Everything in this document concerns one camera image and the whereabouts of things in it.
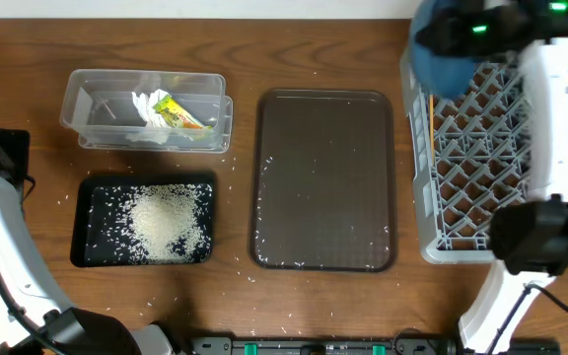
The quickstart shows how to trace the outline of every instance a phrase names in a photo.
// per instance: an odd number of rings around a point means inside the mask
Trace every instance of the table surface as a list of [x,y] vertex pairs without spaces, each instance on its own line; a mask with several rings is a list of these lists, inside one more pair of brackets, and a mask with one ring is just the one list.
[[[28,226],[52,274],[82,309],[172,334],[392,338],[405,327],[453,332],[487,265],[432,265],[420,256],[413,151],[398,61],[407,21],[0,20],[0,127],[32,135],[35,192]],[[85,150],[59,121],[81,68],[220,73],[234,100],[224,155]],[[271,88],[375,90],[393,106],[398,257],[380,274],[273,271],[249,258],[256,109]],[[69,261],[76,193],[89,173],[212,171],[215,245],[203,264],[76,268]],[[255,279],[251,283],[248,277]],[[568,304],[568,270],[551,290]],[[568,354],[568,315],[539,297],[516,332],[555,337]]]

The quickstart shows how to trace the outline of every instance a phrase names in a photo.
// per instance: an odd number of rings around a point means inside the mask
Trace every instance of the dish rack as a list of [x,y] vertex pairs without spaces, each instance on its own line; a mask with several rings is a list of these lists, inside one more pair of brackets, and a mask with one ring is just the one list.
[[413,139],[420,252],[431,263],[490,262],[492,214],[526,201],[531,115],[521,76],[513,65],[481,63],[466,95],[434,98],[432,157],[428,93],[415,80],[408,50],[400,75]]

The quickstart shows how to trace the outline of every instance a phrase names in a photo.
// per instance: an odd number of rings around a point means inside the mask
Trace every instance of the uncooked rice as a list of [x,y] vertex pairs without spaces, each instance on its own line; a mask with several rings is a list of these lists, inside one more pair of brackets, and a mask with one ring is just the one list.
[[130,263],[194,262],[197,249],[209,249],[210,239],[197,218],[203,215],[199,197],[211,193],[211,186],[168,184],[125,189],[130,189],[126,198],[113,210],[120,234],[115,243],[128,249]]

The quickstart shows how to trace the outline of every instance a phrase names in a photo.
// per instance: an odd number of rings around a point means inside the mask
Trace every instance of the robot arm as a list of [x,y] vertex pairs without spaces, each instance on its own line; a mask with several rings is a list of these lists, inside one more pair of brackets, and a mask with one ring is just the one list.
[[411,56],[418,80],[433,94],[465,90],[440,84],[449,83],[438,77],[446,72],[440,66],[461,69],[467,58],[520,53],[532,115],[527,194],[539,202],[495,213],[490,244],[498,260],[459,324],[464,347],[502,353],[538,295],[528,286],[546,287],[568,266],[568,1],[440,0],[428,7],[428,23],[412,32]]
[[[17,146],[24,135],[25,147]],[[19,152],[27,157],[28,144],[27,132],[0,130],[0,353],[42,354],[46,347],[57,354],[175,354],[157,325],[131,333],[117,319],[76,309],[60,289],[28,232],[15,188],[26,176]]]
[[[43,262],[21,213],[19,193],[0,177],[0,276],[15,302],[36,326],[44,326],[43,316],[62,313],[73,304],[56,284]],[[0,345],[12,347],[29,334],[8,315],[0,297]]]

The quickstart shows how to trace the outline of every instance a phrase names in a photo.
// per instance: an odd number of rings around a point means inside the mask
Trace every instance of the plastic container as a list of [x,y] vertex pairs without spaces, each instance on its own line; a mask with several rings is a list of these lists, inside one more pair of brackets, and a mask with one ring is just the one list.
[[[145,127],[132,95],[161,89],[211,129]],[[76,70],[60,114],[83,148],[224,153],[232,134],[233,104],[218,74],[141,70]]]

